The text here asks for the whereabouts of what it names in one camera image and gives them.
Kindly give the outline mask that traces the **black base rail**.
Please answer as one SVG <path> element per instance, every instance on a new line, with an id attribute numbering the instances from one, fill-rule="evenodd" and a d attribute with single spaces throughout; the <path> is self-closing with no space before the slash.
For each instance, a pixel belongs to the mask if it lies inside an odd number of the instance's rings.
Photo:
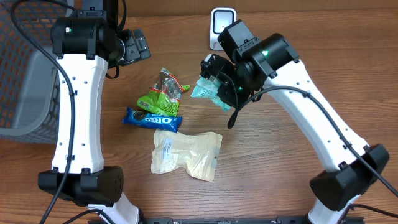
<path id="1" fill-rule="evenodd" d="M 243 219 L 171 219 L 145 218 L 141 223 L 147 224 L 303 224 L 307 223 L 304 216 L 284 216 L 276 218 L 243 218 Z"/>

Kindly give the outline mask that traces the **blue Oreo cookie pack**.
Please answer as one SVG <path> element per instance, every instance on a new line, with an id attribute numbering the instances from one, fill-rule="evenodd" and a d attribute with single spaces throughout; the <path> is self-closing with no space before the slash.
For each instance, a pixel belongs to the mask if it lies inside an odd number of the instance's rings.
<path id="1" fill-rule="evenodd" d="M 123 124 L 131 124 L 150 129 L 161 129 L 176 133 L 183 121 L 179 116 L 166 116 L 161 114 L 152 114 L 144 111 L 136 111 L 128 107 L 126 116 L 123 118 Z"/>

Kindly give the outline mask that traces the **green snack packet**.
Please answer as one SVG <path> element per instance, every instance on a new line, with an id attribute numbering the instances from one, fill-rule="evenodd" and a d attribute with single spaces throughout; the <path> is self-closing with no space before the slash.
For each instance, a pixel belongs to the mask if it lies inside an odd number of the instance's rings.
<path id="1" fill-rule="evenodd" d="M 189 89 L 190 85 L 181 85 L 176 76 L 163 67 L 148 94 L 137 100 L 137 106 L 152 114 L 177 116 L 181 95 Z"/>

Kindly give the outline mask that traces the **white barcode scanner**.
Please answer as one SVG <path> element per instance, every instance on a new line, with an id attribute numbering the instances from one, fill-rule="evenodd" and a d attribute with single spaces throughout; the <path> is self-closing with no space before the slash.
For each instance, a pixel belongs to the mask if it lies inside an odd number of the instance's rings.
<path id="1" fill-rule="evenodd" d="M 216 7 L 211 12 L 210 21 L 210 49 L 222 50 L 218 42 L 219 35 L 224 29 L 237 20 L 237 13 L 233 8 Z"/>

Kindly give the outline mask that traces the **grey plastic mesh basket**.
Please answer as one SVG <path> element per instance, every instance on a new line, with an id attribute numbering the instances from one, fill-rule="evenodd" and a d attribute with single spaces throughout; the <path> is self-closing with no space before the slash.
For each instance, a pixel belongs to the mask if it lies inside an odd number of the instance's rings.
<path id="1" fill-rule="evenodd" d="M 69 16 L 67 7 L 51 2 L 27 1 L 15 9 L 1 1 L 1 139 L 55 144 L 58 136 L 60 83 L 58 70 L 29 40 L 52 53 L 50 30 Z"/>

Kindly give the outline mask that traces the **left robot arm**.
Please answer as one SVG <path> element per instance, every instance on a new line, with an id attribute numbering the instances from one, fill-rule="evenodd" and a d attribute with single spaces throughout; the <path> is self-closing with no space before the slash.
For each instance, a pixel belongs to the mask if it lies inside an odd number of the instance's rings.
<path id="1" fill-rule="evenodd" d="M 110 68 L 135 61 L 135 33 L 124 28 L 117 1 L 84 1 L 56 20 L 50 33 L 60 81 L 58 139 L 50 170 L 39 188 L 97 213 L 106 223 L 142 223 L 141 211 L 123 192 L 124 175 L 106 166 L 100 142 L 101 95 Z"/>

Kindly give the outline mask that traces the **teal snack packet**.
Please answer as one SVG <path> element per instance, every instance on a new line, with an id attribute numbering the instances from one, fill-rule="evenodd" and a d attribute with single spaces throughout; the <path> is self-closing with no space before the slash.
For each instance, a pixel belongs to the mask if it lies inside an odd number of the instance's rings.
<path id="1" fill-rule="evenodd" d="M 228 111 L 231 107 L 224 103 L 218 96 L 218 89 L 220 86 L 221 82 L 216 78 L 206 79 L 204 77 L 200 77 L 190 96 L 192 98 L 208 98 L 223 111 Z"/>

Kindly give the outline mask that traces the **beige paper pouch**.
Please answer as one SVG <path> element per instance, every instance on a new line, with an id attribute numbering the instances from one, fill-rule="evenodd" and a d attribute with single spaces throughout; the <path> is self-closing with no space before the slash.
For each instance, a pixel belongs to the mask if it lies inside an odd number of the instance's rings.
<path id="1" fill-rule="evenodd" d="M 184 135 L 157 130 L 151 172 L 165 174 L 183 168 L 193 178 L 212 182 L 222 140 L 222 135 L 214 132 Z"/>

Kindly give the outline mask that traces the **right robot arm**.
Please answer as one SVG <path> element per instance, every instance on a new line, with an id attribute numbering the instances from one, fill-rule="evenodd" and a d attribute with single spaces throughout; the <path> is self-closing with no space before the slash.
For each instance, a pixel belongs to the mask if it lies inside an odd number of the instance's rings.
<path id="1" fill-rule="evenodd" d="M 323 171 L 310 181 L 316 196 L 305 223 L 344 223 L 357 198 L 382 180 L 389 153 L 369 145 L 339 117 L 281 34 L 264 40 L 235 21 L 218 32 L 225 56 L 207 56 L 201 76 L 220 82 L 222 102 L 241 111 L 264 94 L 276 100 L 312 144 Z"/>

